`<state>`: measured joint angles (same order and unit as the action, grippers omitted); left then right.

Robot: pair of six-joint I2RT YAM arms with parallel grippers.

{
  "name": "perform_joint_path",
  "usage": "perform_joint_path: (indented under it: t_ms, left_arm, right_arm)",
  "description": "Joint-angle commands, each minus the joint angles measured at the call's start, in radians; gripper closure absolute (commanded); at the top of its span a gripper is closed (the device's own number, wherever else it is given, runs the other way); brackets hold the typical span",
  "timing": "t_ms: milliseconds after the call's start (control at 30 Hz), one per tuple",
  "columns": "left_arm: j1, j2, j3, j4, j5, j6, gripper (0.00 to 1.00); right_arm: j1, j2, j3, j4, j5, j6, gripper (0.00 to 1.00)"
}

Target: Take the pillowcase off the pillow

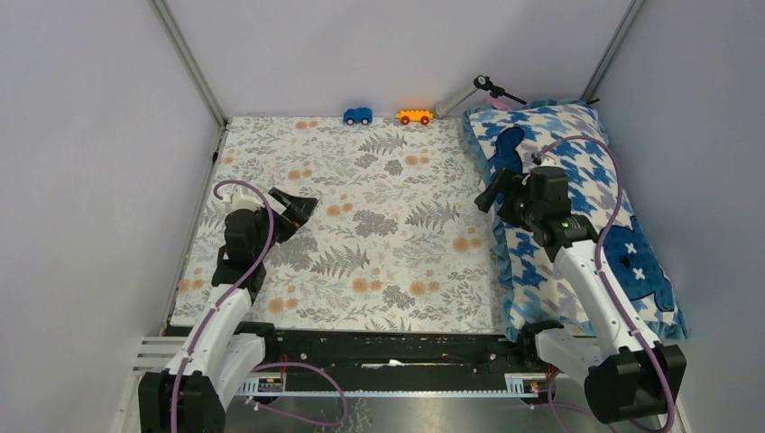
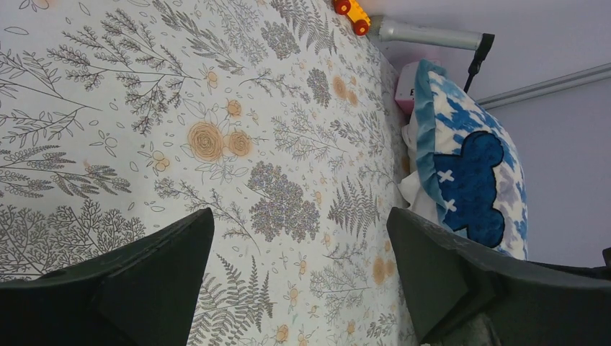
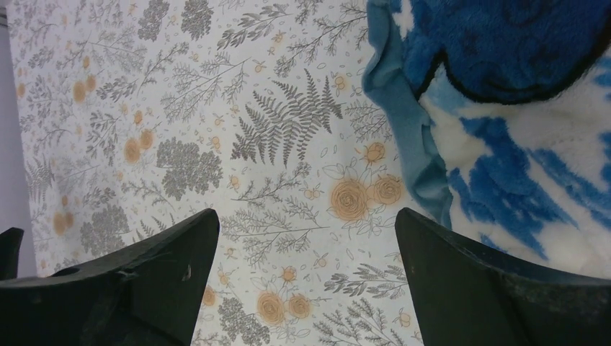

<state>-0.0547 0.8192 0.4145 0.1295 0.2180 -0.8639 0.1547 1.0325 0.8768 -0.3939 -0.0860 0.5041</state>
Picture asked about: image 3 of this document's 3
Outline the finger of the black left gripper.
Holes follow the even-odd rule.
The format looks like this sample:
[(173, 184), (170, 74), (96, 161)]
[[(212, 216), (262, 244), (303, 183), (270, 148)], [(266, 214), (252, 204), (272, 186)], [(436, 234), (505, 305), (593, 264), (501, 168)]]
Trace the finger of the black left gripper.
[(1, 233), (1, 280), (17, 278), (19, 266), (19, 251), (24, 236), (24, 230), (11, 227)]

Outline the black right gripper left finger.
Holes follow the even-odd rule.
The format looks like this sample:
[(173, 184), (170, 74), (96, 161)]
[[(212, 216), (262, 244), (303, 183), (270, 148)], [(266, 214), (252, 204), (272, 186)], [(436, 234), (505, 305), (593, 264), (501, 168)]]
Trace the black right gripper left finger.
[(189, 345), (213, 266), (212, 209), (46, 278), (1, 282), (3, 345)]

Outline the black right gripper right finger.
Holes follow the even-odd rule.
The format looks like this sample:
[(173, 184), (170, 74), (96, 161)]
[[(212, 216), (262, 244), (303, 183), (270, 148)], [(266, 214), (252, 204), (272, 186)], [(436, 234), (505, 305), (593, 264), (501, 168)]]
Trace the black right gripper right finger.
[(426, 345), (608, 345), (610, 282), (513, 257), (416, 211), (396, 237)]

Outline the blue white plush pillowcase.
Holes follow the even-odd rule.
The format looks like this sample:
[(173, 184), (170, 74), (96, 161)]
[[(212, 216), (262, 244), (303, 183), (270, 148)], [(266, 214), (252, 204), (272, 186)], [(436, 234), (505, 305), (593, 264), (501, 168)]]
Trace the blue white plush pillowcase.
[(369, 1), (407, 191), (512, 256), (610, 276), (610, 3)]

